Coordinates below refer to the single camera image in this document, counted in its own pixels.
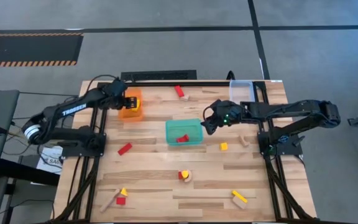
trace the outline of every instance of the yellow block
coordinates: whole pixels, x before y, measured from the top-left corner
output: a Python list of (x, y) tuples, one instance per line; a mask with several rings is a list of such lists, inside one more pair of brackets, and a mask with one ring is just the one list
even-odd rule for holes
[(121, 194), (122, 194), (122, 195), (125, 195), (125, 196), (128, 196), (128, 192), (127, 192), (127, 189), (125, 189), (125, 187), (122, 188)]
[(181, 172), (181, 176), (183, 178), (187, 178), (187, 177), (189, 177), (189, 172), (187, 170), (184, 170), (184, 171)]
[(239, 199), (241, 199), (244, 203), (247, 203), (247, 202), (248, 202), (248, 200), (247, 200), (245, 197), (243, 197), (239, 192), (233, 190), (233, 191), (232, 191), (232, 194), (233, 194), (234, 196), (238, 197)]
[(132, 110), (133, 112), (137, 112), (137, 110), (139, 109), (139, 107), (140, 107), (140, 100), (136, 100), (136, 108), (132, 108), (131, 110)]
[(227, 150), (227, 142), (221, 143), (221, 150), (226, 151)]

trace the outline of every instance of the paper sheet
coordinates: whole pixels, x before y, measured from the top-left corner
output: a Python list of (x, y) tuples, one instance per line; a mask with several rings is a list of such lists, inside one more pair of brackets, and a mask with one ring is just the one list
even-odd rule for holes
[(62, 148), (60, 146), (55, 146), (52, 148), (44, 147), (42, 150), (41, 156), (47, 161), (49, 164), (53, 164), (55, 166), (59, 166), (60, 168), (57, 168), (55, 166), (50, 166), (43, 162), (43, 160), (40, 158), (37, 164), (37, 169), (45, 170), (48, 172), (53, 172), (54, 174), (60, 175), (60, 172), (62, 171), (62, 164), (59, 161), (59, 156), (62, 155)]

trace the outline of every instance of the toy block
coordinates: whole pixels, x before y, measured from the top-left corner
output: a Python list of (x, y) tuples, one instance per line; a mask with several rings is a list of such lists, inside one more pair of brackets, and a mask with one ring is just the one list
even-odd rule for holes
[(247, 204), (244, 203), (239, 197), (234, 196), (232, 201), (241, 209), (246, 209), (247, 207)]
[(137, 112), (140, 108), (140, 100), (136, 100), (136, 107), (135, 108), (132, 108), (131, 110), (133, 112)]
[(132, 147), (131, 143), (126, 144), (124, 147), (122, 147), (120, 150), (118, 150), (118, 154), (122, 156), (125, 152), (127, 152)]
[(118, 197), (117, 198), (117, 205), (125, 205), (126, 198)]
[(177, 138), (177, 142), (188, 142), (189, 136), (185, 134), (183, 137)]
[(189, 177), (189, 172), (187, 170), (184, 170), (181, 172), (181, 176), (186, 179), (187, 177)]
[(185, 96), (185, 94), (181, 90), (180, 86), (175, 86), (175, 90), (177, 91), (179, 97)]
[(221, 150), (226, 151), (227, 150), (227, 142), (221, 143)]
[(127, 192), (127, 189), (125, 189), (125, 187), (122, 188), (121, 194), (128, 197), (128, 192)]
[(111, 197), (109, 200), (106, 201), (106, 203), (102, 205), (102, 207), (100, 208), (100, 213), (106, 211), (106, 209), (110, 206), (110, 204), (114, 201), (114, 199), (117, 197), (118, 194), (119, 194), (119, 189), (116, 189), (114, 191), (114, 196)]
[(185, 95), (185, 96), (181, 97), (180, 99), (183, 101), (188, 101), (189, 97), (190, 97), (189, 95)]
[(249, 146), (249, 142), (246, 141), (246, 137), (243, 134), (240, 134), (240, 142), (243, 147)]
[(188, 170), (187, 172), (189, 172), (189, 176), (185, 179), (185, 182), (190, 182), (192, 174), (191, 174), (190, 170)]
[(232, 194), (236, 197), (238, 197), (239, 199), (241, 199), (244, 203), (247, 203), (248, 200), (246, 198), (244, 198), (239, 192), (233, 190), (232, 191)]

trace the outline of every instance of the black floor mat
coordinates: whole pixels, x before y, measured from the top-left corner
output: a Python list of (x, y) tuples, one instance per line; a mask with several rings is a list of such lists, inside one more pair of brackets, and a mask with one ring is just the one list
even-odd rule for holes
[(0, 34), (0, 67), (76, 65), (83, 34)]

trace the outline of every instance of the gray floor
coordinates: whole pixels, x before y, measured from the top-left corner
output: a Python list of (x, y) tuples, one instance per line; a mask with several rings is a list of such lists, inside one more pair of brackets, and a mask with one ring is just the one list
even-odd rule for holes
[[(358, 25), (357, 0), (254, 0), (260, 26)], [(0, 0), (0, 29), (250, 26), (246, 0)], [(358, 30), (262, 31), (271, 79), (289, 101), (330, 100), (342, 124), (305, 134), (306, 171), (318, 216), (358, 223)], [(0, 89), (77, 94), (95, 75), (197, 69), (199, 79), (261, 79), (252, 31), (85, 34), (74, 67), (0, 68)], [(21, 95), (17, 117), (65, 97)], [(23, 150), (10, 142), (6, 151)], [(12, 223), (42, 222), (50, 205), (17, 209)]]

